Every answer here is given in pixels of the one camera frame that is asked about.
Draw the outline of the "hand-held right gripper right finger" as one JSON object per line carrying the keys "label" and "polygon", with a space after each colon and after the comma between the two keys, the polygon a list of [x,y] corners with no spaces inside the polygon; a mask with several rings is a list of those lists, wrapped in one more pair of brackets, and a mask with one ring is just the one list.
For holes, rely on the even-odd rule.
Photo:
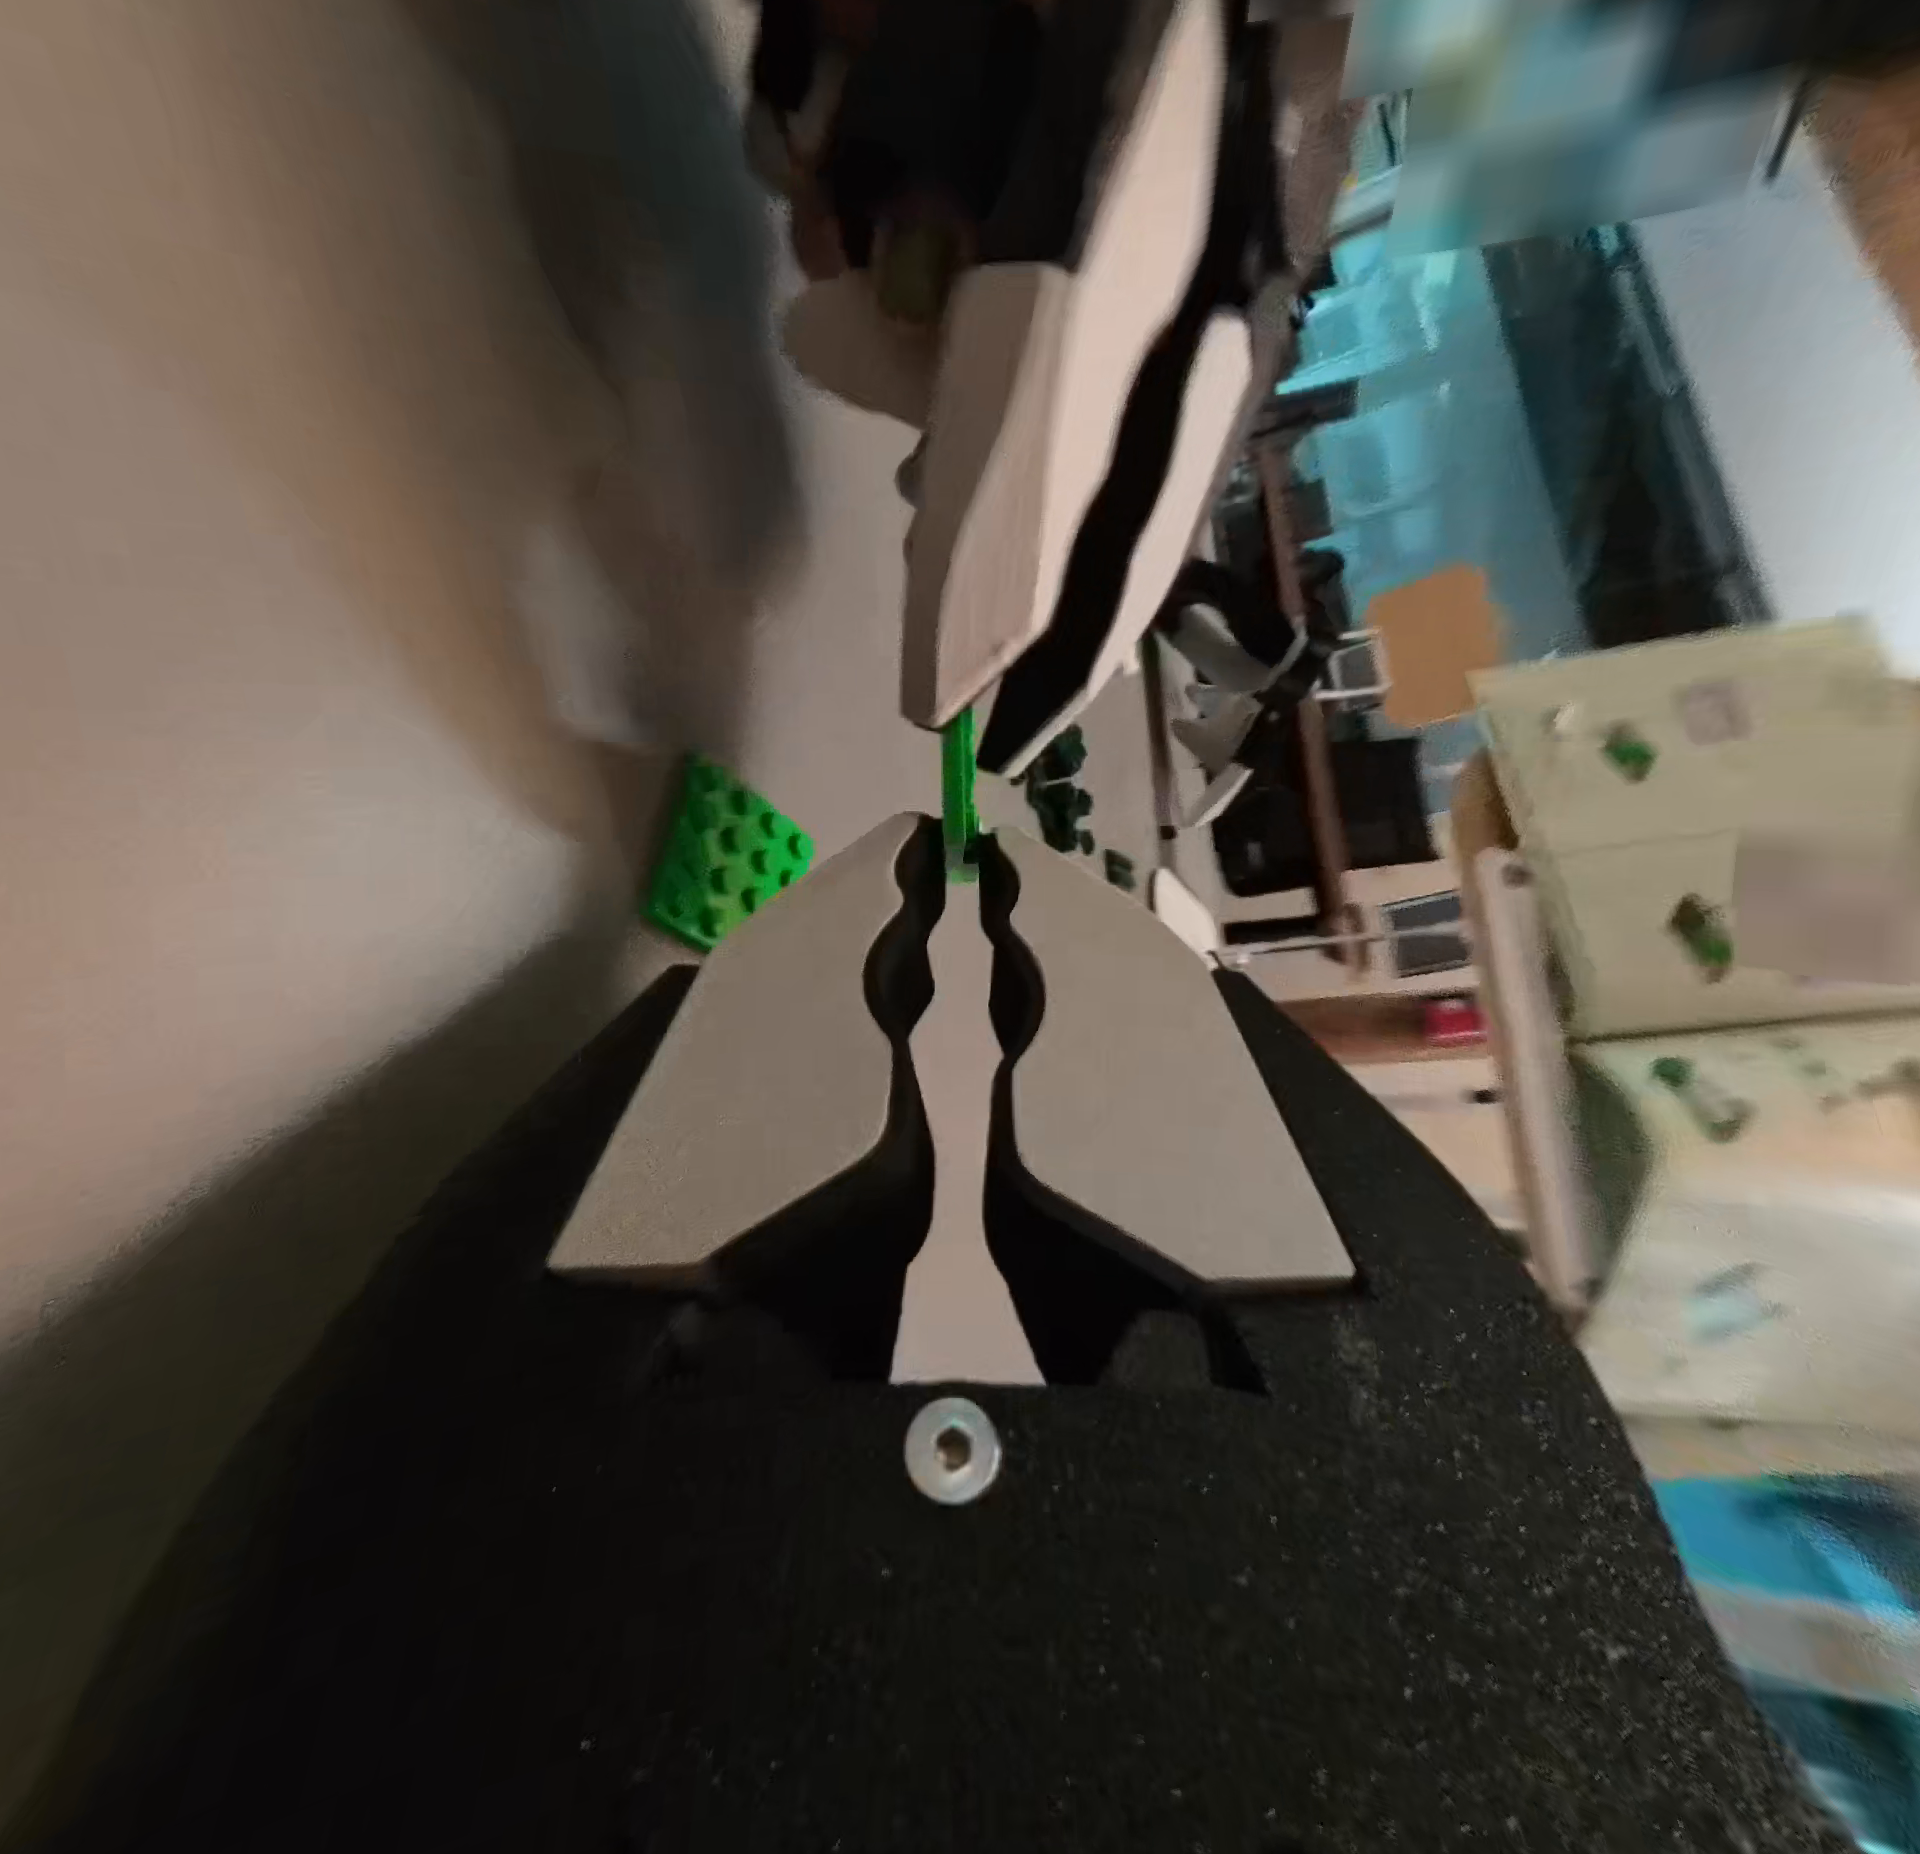
{"label": "hand-held right gripper right finger", "polygon": [[1047,1387],[1182,1314],[1202,1383],[1262,1387],[1235,1311],[1352,1289],[1352,1255],[1205,969],[1023,831],[979,852],[993,951],[981,1229]]}

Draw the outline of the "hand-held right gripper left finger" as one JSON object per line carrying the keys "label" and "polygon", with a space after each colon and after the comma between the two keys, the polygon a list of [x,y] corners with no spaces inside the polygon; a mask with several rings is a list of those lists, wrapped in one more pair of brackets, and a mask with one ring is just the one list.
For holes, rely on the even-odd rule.
{"label": "hand-held right gripper left finger", "polygon": [[893,1372],[939,1165],[914,1064],[944,831],[893,813],[706,952],[546,1266]]}

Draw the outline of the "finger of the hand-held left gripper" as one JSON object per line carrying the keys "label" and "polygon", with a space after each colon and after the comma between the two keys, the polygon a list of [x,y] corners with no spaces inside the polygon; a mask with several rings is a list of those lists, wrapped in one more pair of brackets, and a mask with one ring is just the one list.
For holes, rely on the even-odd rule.
{"label": "finger of the hand-held left gripper", "polygon": [[928,731],[1058,621],[1126,403],[1202,257],[1225,95],[1225,0],[1058,2],[924,432],[902,712]]}
{"label": "finger of the hand-held left gripper", "polygon": [[1189,561],[1252,388],[1238,309],[1182,318],[1149,350],[1113,460],[1070,539],[1058,606],[993,690],[979,763],[1023,771],[1126,665]]}

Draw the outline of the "pile of dark green pieces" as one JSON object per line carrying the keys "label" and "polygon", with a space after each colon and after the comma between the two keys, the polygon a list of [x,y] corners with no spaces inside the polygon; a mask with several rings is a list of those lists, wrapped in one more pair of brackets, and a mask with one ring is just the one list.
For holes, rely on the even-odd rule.
{"label": "pile of dark green pieces", "polygon": [[1139,865],[1128,852],[1097,842],[1092,827],[1093,797],[1082,781],[1089,763],[1089,739],[1077,721],[1059,730],[1029,767],[1015,774],[1023,800],[1032,809],[1045,844],[1062,857],[1089,861],[1104,881],[1136,895]]}

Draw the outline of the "bright green square lego plate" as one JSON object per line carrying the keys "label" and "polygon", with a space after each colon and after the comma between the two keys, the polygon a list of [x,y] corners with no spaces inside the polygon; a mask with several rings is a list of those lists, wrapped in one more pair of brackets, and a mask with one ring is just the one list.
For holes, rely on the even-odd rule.
{"label": "bright green square lego plate", "polygon": [[975,881],[979,809],[975,809],[975,711],[956,711],[939,736],[940,742],[940,827],[944,875],[950,884]]}
{"label": "bright green square lego plate", "polygon": [[641,918],[711,952],[812,865],[812,838],[729,767],[688,753],[641,895]]}

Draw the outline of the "lego instruction booklet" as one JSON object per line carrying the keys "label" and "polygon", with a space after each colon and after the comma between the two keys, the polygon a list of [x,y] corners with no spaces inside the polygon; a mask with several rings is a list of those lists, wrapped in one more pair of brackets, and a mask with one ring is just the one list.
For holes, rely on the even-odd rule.
{"label": "lego instruction booklet", "polygon": [[1637,1427],[1916,1465],[1916,683],[1861,621],[1481,668]]}

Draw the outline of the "person's left hand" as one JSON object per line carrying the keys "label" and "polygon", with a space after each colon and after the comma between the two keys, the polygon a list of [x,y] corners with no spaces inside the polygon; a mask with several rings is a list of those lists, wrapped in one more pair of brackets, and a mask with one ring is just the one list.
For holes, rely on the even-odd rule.
{"label": "person's left hand", "polygon": [[932,325],[1032,101],[1051,0],[812,0],[825,95],[788,125],[797,251]]}

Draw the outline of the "spare black white gripper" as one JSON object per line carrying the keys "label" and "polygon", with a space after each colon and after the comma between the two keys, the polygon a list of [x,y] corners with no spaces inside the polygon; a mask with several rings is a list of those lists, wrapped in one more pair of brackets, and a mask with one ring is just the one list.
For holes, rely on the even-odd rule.
{"label": "spare black white gripper", "polygon": [[1182,827],[1205,827],[1249,785],[1246,753],[1258,730],[1298,711],[1326,680],[1352,618],[1342,599],[1346,561],[1334,548],[1306,548],[1293,561],[1302,581],[1300,614],[1252,577],[1190,554],[1161,603],[1154,630],[1190,665],[1190,712],[1171,736],[1202,767],[1202,793],[1182,813]]}

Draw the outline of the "brown board on clear stand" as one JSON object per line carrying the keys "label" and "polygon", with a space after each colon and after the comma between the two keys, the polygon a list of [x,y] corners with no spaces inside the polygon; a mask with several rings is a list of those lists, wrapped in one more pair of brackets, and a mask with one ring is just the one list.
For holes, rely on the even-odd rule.
{"label": "brown board on clear stand", "polygon": [[1337,637],[1316,699],[1429,731],[1474,708],[1471,680],[1502,662],[1502,610],[1487,569],[1450,562],[1375,596]]}

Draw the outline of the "white book stand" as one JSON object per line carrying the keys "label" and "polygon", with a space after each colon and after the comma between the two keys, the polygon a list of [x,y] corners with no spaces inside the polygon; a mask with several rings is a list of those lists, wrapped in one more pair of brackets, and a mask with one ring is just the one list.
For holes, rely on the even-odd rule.
{"label": "white book stand", "polygon": [[1540,888],[1519,850],[1487,749],[1452,779],[1450,834],[1504,1103],[1527,1261],[1549,1302],[1579,1327],[1601,1286],[1601,1220],[1576,1123],[1576,1078]]}

